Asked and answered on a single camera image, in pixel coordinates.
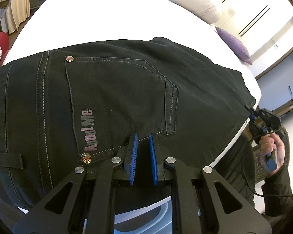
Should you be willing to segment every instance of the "white door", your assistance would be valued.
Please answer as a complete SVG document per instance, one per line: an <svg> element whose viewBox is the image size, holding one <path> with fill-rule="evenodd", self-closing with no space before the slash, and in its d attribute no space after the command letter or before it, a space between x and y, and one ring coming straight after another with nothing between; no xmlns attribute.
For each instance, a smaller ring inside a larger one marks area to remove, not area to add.
<svg viewBox="0 0 293 234"><path fill-rule="evenodd" d="M267 7L238 37L250 55L273 38L293 17L293 7L288 0L262 1Z"/></svg>
<svg viewBox="0 0 293 234"><path fill-rule="evenodd" d="M221 20L215 25L239 37L266 6L266 0L225 0Z"/></svg>

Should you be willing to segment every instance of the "black jacket sleeve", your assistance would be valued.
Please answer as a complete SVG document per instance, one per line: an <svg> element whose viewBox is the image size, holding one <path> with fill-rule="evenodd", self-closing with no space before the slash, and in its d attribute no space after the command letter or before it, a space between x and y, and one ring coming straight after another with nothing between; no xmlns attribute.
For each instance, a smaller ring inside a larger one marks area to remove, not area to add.
<svg viewBox="0 0 293 234"><path fill-rule="evenodd" d="M287 166L283 165L272 177L265 178L262 190L264 195L293 195ZM267 196L264 200L266 216L286 215L293 207L293 197Z"/></svg>

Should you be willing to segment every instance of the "about me logo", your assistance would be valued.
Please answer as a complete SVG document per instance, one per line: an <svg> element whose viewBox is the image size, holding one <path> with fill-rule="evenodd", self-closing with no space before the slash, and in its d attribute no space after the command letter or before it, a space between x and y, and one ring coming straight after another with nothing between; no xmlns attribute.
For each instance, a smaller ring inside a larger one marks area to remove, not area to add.
<svg viewBox="0 0 293 234"><path fill-rule="evenodd" d="M91 109L82 110L81 131L85 132L85 151L98 150L98 140L96 140L96 131L93 129L94 120Z"/></svg>

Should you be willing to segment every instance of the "wooden floor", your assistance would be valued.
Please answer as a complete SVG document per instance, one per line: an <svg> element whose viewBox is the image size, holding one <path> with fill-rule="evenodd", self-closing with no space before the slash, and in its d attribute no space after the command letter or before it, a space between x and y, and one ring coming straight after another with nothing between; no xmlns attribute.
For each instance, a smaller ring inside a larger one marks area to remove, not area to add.
<svg viewBox="0 0 293 234"><path fill-rule="evenodd" d="M10 48L12 48L17 36L20 34L20 32L22 31L22 29L24 28L24 26L27 24L27 22L30 20L30 17L28 17L24 22L22 22L19 27L18 27L18 30L17 31L14 31L13 33L11 34L8 34L9 36L9 42L10 42Z"/></svg>

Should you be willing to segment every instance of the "purple pillow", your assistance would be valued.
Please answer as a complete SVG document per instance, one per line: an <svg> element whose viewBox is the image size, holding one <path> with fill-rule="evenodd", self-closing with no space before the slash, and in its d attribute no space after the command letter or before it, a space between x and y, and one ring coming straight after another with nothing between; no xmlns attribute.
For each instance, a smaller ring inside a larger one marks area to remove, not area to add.
<svg viewBox="0 0 293 234"><path fill-rule="evenodd" d="M228 45L228 47L230 47L230 49L240 60L248 63L249 65L253 65L247 48L240 40L219 27L216 27L216 31L221 39Z"/></svg>

